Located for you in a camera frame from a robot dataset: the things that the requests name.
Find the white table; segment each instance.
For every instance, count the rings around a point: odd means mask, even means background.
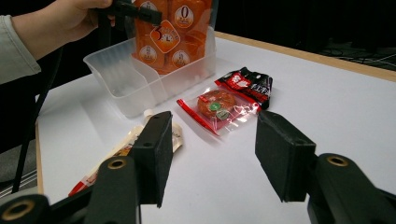
[[[396,83],[288,56],[217,41],[217,73],[153,108],[170,110],[184,145],[172,161],[163,207],[142,205],[143,223],[309,223],[307,203],[282,203],[254,153],[256,119],[220,138],[176,103],[246,66],[274,79],[270,111],[317,144],[317,155],[356,162],[380,189],[396,193]],[[125,118],[96,79],[86,76],[49,93],[37,121],[39,187],[59,202],[143,115]]]

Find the printed label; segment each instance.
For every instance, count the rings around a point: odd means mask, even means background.
[[[198,98],[204,101],[205,103],[209,102],[203,95],[198,96]]]
[[[176,25],[180,28],[188,28],[194,22],[194,13],[187,6],[182,6],[175,13]]]
[[[139,51],[139,57],[144,63],[154,63],[157,60],[157,51],[150,45],[146,45]]]
[[[218,110],[218,112],[216,112],[216,117],[218,119],[227,119],[230,117],[230,112],[226,109]]]
[[[180,36],[170,21],[162,21],[151,31],[150,38],[163,53],[169,52],[180,42]]]
[[[190,57],[184,50],[179,50],[172,56],[172,63],[176,67],[182,67],[190,63]]]
[[[141,7],[146,7],[148,9],[154,10],[154,11],[158,11],[158,9],[155,7],[154,4],[152,4],[150,1],[144,2],[142,3],[142,5],[140,5]]]
[[[227,84],[233,89],[239,91],[249,87],[251,81],[243,77],[240,73],[235,72],[231,78],[227,80]]]
[[[213,102],[212,104],[210,104],[209,109],[211,111],[216,111],[219,110],[221,108],[221,105],[218,102]]]

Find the black clip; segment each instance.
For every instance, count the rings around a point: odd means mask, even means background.
[[[104,15],[114,15],[116,17],[116,28],[123,30],[126,16],[147,21],[153,25],[160,25],[163,14],[145,7],[136,7],[126,0],[113,0],[110,7],[97,8],[97,11]]]

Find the person's hand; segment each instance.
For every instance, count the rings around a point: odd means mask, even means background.
[[[112,0],[56,0],[36,12],[12,18],[13,27],[35,59],[81,39],[98,26],[92,8],[110,7]],[[109,16],[114,25],[114,17]]]
[[[98,26],[97,13],[91,8],[110,7],[112,0],[57,0],[44,10],[53,14],[53,22],[66,42],[88,35]]]

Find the clear plastic container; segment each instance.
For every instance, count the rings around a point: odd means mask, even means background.
[[[133,52],[134,41],[129,39],[83,60],[127,118],[140,115],[216,72],[216,42],[211,27],[207,32],[205,57],[167,75],[159,75],[135,59]]]

